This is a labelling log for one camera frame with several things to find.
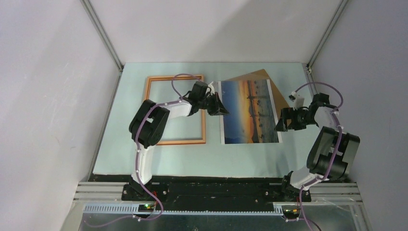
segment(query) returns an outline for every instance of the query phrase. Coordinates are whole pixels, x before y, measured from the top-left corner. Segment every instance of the wooden picture frame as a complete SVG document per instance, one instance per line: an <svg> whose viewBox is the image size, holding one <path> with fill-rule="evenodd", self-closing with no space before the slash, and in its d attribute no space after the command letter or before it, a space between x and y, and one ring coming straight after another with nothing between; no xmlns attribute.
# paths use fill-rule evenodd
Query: wooden picture frame
<svg viewBox="0 0 408 231"><path fill-rule="evenodd" d="M200 80L204 80L204 75L195 75L197 76ZM171 88L171 79L174 76L149 76L147 77L146 80L146 86L144 90L144 96L143 96L143 101L146 99L149 99L150 92L151 92L151 86L152 83L155 81L168 81L168 86ZM179 76L175 79L175 87L177 88L177 81L180 80L195 80L195 78L191 76ZM183 144L205 144L206 143L206 134L205 134L205 110L200 110L200 115L201 115L201 137L198 139L176 139L176 140L169 140L169 141L159 141L157 145L183 145Z"/></svg>

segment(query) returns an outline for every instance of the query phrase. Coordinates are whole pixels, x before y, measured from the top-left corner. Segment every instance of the light blue tabletop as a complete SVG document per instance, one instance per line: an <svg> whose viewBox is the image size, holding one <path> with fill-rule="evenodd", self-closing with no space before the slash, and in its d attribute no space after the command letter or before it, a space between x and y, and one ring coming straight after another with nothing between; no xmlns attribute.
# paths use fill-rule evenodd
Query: light blue tabletop
<svg viewBox="0 0 408 231"><path fill-rule="evenodd" d="M179 73L203 74L205 82L226 80L265 69L283 96L306 83L301 63L127 63L93 170L94 174L131 174L135 142L128 127L139 109L148 76ZM305 105L311 102L308 88L299 93ZM170 100L176 100L174 93ZM178 123L180 130L193 120ZM172 133L166 130L167 136ZM319 133L316 126L282 133L282 143L221 144L220 119L206 114L206 144L156 146L153 174L207 177L283 177L306 164L309 151Z"/></svg>

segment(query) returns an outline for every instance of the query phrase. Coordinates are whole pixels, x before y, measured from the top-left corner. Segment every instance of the photograph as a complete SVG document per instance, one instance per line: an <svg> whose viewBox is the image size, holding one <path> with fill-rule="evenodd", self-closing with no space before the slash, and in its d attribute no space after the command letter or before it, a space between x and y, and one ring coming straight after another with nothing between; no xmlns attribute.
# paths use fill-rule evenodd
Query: photograph
<svg viewBox="0 0 408 231"><path fill-rule="evenodd" d="M223 144L282 142L268 79L221 81L218 92L230 112L220 119Z"/></svg>

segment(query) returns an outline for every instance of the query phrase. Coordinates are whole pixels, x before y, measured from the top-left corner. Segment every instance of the wall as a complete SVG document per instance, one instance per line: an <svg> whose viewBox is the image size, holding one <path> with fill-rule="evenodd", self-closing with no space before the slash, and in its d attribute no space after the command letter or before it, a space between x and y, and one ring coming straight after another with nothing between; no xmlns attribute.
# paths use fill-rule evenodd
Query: wall
<svg viewBox="0 0 408 231"><path fill-rule="evenodd" d="M340 0L91 1L122 62L308 62Z"/></svg>
<svg viewBox="0 0 408 231"><path fill-rule="evenodd" d="M59 230L118 72L78 0L1 1L0 51L0 230Z"/></svg>
<svg viewBox="0 0 408 231"><path fill-rule="evenodd" d="M379 231L408 227L407 9L406 0L351 1L313 66L315 80L343 93L340 119L361 138L350 177Z"/></svg>

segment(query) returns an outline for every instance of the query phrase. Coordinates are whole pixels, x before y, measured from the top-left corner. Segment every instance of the brown cardboard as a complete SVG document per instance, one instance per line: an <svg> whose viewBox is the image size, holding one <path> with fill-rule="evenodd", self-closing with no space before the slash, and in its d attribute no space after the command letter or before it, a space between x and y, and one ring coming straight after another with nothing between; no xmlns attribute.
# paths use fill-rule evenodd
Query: brown cardboard
<svg viewBox="0 0 408 231"><path fill-rule="evenodd" d="M281 116L281 113L280 113L281 109L285 107L289 107L289 105L286 102L285 97L281 94L281 92L276 87L275 83L273 83L273 81L270 79L265 69L254 71L249 74L242 75L242 76L230 78L230 79L227 79L227 81L258 80L258 79L269 79L270 86L272 88L273 100L275 102L276 112L279 118Z"/></svg>

